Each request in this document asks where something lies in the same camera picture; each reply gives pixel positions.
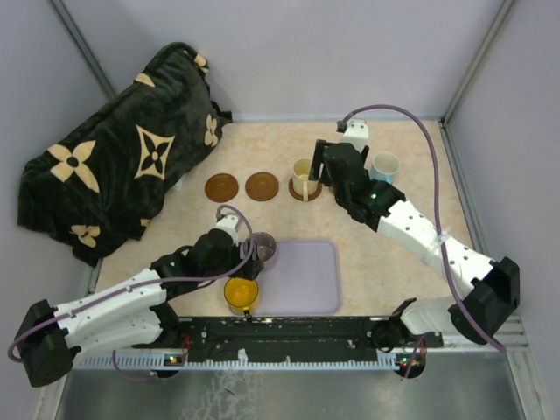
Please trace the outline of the dark brown grooved coaster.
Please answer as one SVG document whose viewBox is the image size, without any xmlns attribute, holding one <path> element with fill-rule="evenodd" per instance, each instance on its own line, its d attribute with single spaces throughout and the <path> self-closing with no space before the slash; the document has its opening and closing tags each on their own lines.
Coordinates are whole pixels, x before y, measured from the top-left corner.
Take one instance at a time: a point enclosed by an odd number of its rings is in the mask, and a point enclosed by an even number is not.
<svg viewBox="0 0 560 420">
<path fill-rule="evenodd" d="M 229 173 L 218 173 L 210 177 L 205 184 L 205 194 L 213 202 L 225 203 L 239 192 L 237 179 Z"/>
</svg>

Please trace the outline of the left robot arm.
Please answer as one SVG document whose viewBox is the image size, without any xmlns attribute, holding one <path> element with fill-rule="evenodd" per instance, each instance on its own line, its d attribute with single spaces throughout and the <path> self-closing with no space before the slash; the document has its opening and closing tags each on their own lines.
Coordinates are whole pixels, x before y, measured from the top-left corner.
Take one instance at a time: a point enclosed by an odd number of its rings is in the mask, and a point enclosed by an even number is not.
<svg viewBox="0 0 560 420">
<path fill-rule="evenodd" d="M 194 245 L 160 257 L 102 292 L 67 304 L 42 300 L 32 305 L 9 356 L 23 364 L 30 385 L 40 388 L 98 354 L 171 347 L 181 331 L 171 300 L 224 277 L 254 281 L 262 268 L 253 235 L 240 242 L 215 227 Z"/>
</svg>

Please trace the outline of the cream and blue mug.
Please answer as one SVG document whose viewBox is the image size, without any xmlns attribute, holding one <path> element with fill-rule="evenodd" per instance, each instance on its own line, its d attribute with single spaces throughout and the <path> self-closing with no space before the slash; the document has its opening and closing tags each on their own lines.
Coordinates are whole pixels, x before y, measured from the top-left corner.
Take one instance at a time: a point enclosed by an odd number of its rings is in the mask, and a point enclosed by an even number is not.
<svg viewBox="0 0 560 420">
<path fill-rule="evenodd" d="M 381 152 L 373 157 L 369 175 L 371 179 L 392 184 L 399 169 L 400 161 L 396 155 Z"/>
</svg>

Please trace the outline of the yellow transparent mug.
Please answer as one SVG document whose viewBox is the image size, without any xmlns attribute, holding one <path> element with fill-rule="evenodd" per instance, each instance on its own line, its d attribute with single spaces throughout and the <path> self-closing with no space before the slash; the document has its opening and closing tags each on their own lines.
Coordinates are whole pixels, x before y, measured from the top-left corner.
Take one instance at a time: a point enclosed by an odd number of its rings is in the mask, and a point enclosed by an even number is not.
<svg viewBox="0 0 560 420">
<path fill-rule="evenodd" d="M 223 296 L 234 315 L 250 319 L 259 305 L 260 288 L 255 280 L 232 277 L 225 283 Z"/>
</svg>

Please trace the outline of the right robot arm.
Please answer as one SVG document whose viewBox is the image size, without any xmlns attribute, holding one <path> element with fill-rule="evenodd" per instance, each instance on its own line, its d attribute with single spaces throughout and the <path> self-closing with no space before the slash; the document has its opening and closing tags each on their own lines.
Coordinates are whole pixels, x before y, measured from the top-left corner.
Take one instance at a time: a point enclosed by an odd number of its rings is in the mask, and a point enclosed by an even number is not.
<svg viewBox="0 0 560 420">
<path fill-rule="evenodd" d="M 337 204 L 355 221 L 400 243 L 449 285 L 451 297 L 412 300 L 401 322 L 410 333 L 457 332 L 479 345 L 498 347 L 494 335 L 520 303 L 520 268 L 496 261 L 446 234 L 385 181 L 371 179 L 367 153 L 350 143 L 318 140 L 309 177 L 330 186 Z"/>
</svg>

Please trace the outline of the transparent purple cup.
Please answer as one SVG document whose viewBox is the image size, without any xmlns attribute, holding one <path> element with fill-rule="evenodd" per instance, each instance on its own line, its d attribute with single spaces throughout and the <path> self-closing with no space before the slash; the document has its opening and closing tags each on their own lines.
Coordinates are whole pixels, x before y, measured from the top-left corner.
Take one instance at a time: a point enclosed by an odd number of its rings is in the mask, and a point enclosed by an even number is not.
<svg viewBox="0 0 560 420">
<path fill-rule="evenodd" d="M 262 270 L 271 269 L 275 263 L 277 253 L 277 242 L 266 232 L 256 232 L 243 243 L 243 250 L 248 251 L 250 241 L 255 241 L 255 254 L 248 260 L 246 267 L 256 268 L 260 263 Z"/>
</svg>

